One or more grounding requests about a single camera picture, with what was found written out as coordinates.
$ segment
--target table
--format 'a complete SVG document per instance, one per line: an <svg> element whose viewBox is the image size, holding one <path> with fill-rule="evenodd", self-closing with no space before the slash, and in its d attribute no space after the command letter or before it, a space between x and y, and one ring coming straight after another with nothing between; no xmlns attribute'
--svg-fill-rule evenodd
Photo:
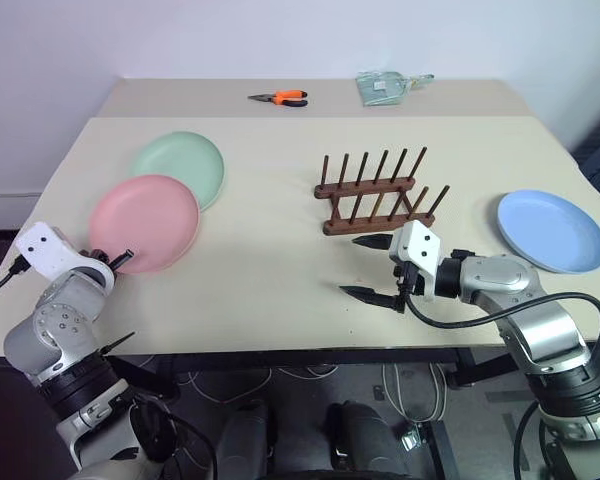
<svg viewBox="0 0 600 480"><path fill-rule="evenodd" d="M252 82L259 88L251 86L249 93L271 90L262 90L265 81ZM284 82L280 88L291 86ZM330 98L319 93L318 85L312 87L310 99ZM329 88L337 91L333 85ZM463 115L454 106L444 114L433 98L437 115L412 114L406 111L407 104L399 107L406 109L402 115L383 109L369 116L339 114L336 107L311 115L308 109L292 111L253 102L242 106L249 111L237 116L202 109L198 117L182 118L173 115L186 113L186 105L148 117L153 108L149 100L145 110L136 106L137 111L126 112L135 117L110 116L116 109L125 113L125 102L116 106L110 100L100 117L89 120L25 227L44 220L59 227L76 247L88 247L89 214L99 198L129 177L142 146L174 130L193 131L213 141L223 154L225 185L218 201L203 213L193 248L179 262L163 272L120 278L95 323L103 343L137 332L117 354L501 345L493 325L436 330L409 313L365 305L341 292L338 285L357 284L394 293L392 262L386 252L353 245L353 236L325 237L321 224L330 207L327 201L316 200L312 189L319 183L325 154L337 159L349 153L347 178L355 178L365 151L370 153L367 172L373 172L382 149L389 149L390 172L403 147L410 149L406 170L426 145L429 150L416 175L415 191L431 187L424 201L428 208L434 194L451 185L433 226L445 254L453 248L483 255L511 252L497 230L495 209L503 194L521 188L564 196L600 224L600 195L523 103L510 100L488 116L478 107L478 113ZM358 105L359 99L350 98L353 102ZM331 179L337 178L337 168L332 164ZM360 211L365 209L370 205L363 202ZM0 277L15 255L12 249ZM543 271L541 280L548 292L578 290L600 298L600 269L585 275ZM5 334L29 315L45 286L41 276L28 273L0 292L0 355ZM419 305L437 318L481 314L453 300ZM594 310L584 302L564 305L583 335L595 338Z"/></svg>

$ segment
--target pliers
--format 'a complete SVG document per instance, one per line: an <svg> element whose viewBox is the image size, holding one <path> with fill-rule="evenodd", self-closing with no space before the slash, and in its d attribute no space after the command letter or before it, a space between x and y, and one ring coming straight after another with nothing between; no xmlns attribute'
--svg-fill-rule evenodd
<svg viewBox="0 0 600 480"><path fill-rule="evenodd" d="M287 107L306 107L309 102L300 100L306 96L307 92L303 92L302 90L287 90L276 92L273 95L266 93L262 95L251 95L249 98L259 102L272 102L276 105L285 105Z"/></svg>

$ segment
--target silver robot arm segment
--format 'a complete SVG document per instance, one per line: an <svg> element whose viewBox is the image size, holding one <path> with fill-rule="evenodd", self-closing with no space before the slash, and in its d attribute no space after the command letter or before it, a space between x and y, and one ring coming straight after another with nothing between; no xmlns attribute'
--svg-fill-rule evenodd
<svg viewBox="0 0 600 480"><path fill-rule="evenodd" d="M571 456L569 460L578 466L582 464L578 455L582 456L584 448L590 451L584 445L597 445L594 450L600 454L600 374L569 313L555 299L541 301L547 294L531 263L513 255L480 257L466 250L454 250L451 257L440 261L440 238L418 221L406 223L393 235L366 235L353 242L388 250L397 264L394 276L398 278L398 295L378 294L360 286L340 287L365 303L398 312L409 307L421 321L446 329L482 325L491 321L489 316L515 309L493 321L511 357L526 375L547 428L559 440L565 456ZM433 301L435 296L459 298L489 316L466 322L437 321L419 312L411 295L423 295L426 301ZM555 296L585 299L600 311L600 302L589 295L571 292ZM528 302L533 304L525 308ZM585 470L593 472L592 465L590 462Z"/></svg>
<svg viewBox="0 0 600 480"><path fill-rule="evenodd" d="M24 232L16 245L51 285L33 313L7 334L4 353L58 417L56 430L79 470L71 478L157 478L175 449L173 425L154 404L135 401L91 328L113 290L114 265L124 256L107 264L103 252L82 255L44 223Z"/></svg>

